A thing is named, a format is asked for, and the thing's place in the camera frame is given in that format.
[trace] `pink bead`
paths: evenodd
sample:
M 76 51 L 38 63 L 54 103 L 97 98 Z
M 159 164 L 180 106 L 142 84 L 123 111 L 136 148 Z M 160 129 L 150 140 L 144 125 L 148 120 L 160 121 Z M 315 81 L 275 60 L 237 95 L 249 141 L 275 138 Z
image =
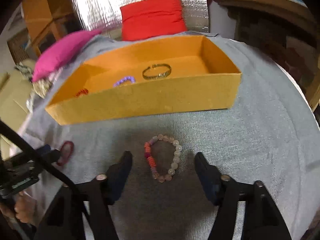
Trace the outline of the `pink bead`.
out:
M 159 178 L 158 178 L 158 182 L 160 182 L 160 183 L 164 183 L 164 177 L 163 176 L 160 176 Z
M 153 177 L 154 179 L 158 179 L 158 178 L 160 177 L 160 175 L 159 175 L 159 173 L 154 172 L 154 173 L 152 173 L 152 177 Z
M 167 181 L 170 181 L 170 180 L 172 180 L 172 176 L 170 174 L 166 174 L 164 176 L 164 179 L 167 180 Z

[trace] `red pillow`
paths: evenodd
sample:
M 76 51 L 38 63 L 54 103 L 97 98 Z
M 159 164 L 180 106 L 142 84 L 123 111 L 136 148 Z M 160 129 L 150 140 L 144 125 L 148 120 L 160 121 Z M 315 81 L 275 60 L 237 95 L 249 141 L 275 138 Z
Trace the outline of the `red pillow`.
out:
M 184 32 L 180 0 L 144 0 L 122 6 L 122 40 L 137 41 Z

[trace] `cardboard box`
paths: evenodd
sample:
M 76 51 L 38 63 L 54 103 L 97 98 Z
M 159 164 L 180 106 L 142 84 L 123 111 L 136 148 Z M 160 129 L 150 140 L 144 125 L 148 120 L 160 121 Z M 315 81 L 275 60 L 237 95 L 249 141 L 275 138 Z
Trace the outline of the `cardboard box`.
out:
M 143 78 L 144 69 L 161 63 L 171 66 L 168 77 Z M 157 68 L 153 71 L 164 72 Z M 125 76 L 134 76 L 136 83 L 114 88 L 113 84 Z M 83 63 L 61 86 L 46 110 L 60 125 L 65 125 L 224 109 L 232 107 L 240 80 L 240 70 L 204 36 L 144 41 Z M 75 97 L 81 89 L 87 89 L 88 95 Z

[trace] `screw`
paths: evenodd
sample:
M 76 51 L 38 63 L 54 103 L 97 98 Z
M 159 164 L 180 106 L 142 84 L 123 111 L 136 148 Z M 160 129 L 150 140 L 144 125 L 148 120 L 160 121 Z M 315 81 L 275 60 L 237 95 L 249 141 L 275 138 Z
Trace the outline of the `screw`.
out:
M 105 180 L 107 178 L 106 174 L 100 174 L 96 177 L 96 180 Z
M 255 183 L 258 187 L 263 187 L 263 182 L 261 180 L 257 180 Z
M 221 175 L 221 179 L 223 180 L 223 181 L 229 181 L 231 178 L 230 178 L 230 176 L 229 175 Z

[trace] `bangle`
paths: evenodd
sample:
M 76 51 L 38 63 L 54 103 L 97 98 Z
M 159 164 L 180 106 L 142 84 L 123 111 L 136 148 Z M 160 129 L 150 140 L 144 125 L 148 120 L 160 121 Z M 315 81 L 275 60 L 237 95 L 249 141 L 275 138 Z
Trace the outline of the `bangle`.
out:
M 155 75 L 155 76 L 146 76 L 145 73 L 150 70 L 150 69 L 154 69 L 154 68 L 157 68 L 157 67 L 167 67 L 168 70 L 164 73 L 160 73 L 158 75 Z M 152 66 L 149 66 L 147 67 L 144 71 L 142 71 L 142 76 L 144 79 L 158 79 L 158 78 L 165 78 L 167 76 L 169 76 L 171 74 L 171 67 L 169 64 L 154 64 Z
M 122 83 L 126 82 L 127 80 L 131 81 L 131 83 L 135 83 L 136 82 L 134 77 L 127 76 L 127 77 L 124 77 L 123 79 L 119 80 L 118 82 L 116 82 L 113 86 L 114 87 L 120 86 Z
M 158 140 L 172 143 L 173 146 L 175 146 L 175 152 L 173 154 L 174 157 L 171 163 L 171 168 L 168 169 L 168 173 L 164 176 L 160 176 L 160 174 L 157 172 L 156 161 L 151 156 L 151 146 L 155 144 Z M 169 138 L 168 136 L 163 134 L 159 134 L 158 136 L 153 136 L 150 141 L 146 142 L 144 144 L 144 152 L 145 152 L 144 156 L 150 165 L 152 177 L 154 179 L 157 179 L 158 182 L 160 183 L 172 180 L 172 176 L 175 174 L 175 170 L 178 168 L 178 163 L 180 162 L 181 151 L 182 151 L 182 146 L 179 144 L 179 141 L 175 140 L 173 137 Z

